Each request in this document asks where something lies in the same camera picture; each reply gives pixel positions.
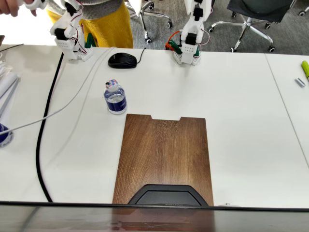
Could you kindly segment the person's right hand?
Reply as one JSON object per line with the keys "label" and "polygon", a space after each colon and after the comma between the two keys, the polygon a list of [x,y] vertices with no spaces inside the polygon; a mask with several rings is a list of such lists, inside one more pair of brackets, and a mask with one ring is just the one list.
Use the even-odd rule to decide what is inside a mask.
{"label": "person's right hand", "polygon": [[0,14],[17,17],[19,6],[16,0],[0,0]]}

